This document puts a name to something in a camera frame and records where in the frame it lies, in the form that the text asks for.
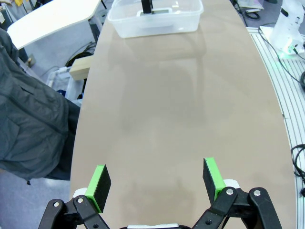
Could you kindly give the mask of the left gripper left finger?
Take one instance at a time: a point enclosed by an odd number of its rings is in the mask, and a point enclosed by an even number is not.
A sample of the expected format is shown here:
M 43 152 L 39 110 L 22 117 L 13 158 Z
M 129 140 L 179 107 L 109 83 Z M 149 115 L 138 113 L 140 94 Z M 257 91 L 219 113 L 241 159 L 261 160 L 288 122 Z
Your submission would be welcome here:
M 111 179 L 106 165 L 98 165 L 84 194 L 69 202 L 52 199 L 48 202 L 39 224 L 40 229 L 75 229 L 83 225 L 87 229 L 108 229 L 102 219 Z

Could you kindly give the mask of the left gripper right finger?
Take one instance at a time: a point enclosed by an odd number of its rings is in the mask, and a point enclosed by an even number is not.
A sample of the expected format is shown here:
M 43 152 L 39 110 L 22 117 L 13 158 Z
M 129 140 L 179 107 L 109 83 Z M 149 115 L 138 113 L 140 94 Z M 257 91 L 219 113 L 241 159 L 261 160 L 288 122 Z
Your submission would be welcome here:
M 240 219 L 247 229 L 280 229 L 281 223 L 267 190 L 243 191 L 236 180 L 224 180 L 213 157 L 203 159 L 203 181 L 210 207 L 194 229 L 223 229 L 230 218 Z

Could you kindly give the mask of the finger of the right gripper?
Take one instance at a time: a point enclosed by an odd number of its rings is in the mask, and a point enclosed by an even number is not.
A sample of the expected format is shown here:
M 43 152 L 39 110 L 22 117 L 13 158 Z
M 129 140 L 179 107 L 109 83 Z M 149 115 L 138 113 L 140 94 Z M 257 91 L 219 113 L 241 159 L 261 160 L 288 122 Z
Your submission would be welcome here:
M 144 14 L 151 14 L 153 10 L 152 0 L 141 0 L 142 10 Z

